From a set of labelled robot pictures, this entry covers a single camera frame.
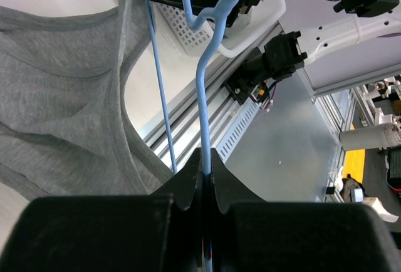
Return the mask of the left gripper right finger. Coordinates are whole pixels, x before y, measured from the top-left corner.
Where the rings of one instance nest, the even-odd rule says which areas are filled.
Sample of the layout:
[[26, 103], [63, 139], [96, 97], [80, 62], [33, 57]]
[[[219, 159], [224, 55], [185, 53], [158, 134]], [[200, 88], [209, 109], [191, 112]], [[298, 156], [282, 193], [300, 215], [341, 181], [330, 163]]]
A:
[[214, 271], [399, 271], [400, 253], [364, 204], [267, 202], [211, 150]]

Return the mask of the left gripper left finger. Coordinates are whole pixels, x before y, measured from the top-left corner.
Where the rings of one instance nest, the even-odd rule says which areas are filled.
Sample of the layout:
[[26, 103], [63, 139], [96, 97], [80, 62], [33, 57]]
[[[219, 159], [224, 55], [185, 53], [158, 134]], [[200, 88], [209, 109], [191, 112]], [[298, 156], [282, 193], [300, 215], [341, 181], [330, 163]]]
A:
[[196, 271], [201, 150], [148, 196], [42, 197], [20, 215], [2, 271]]

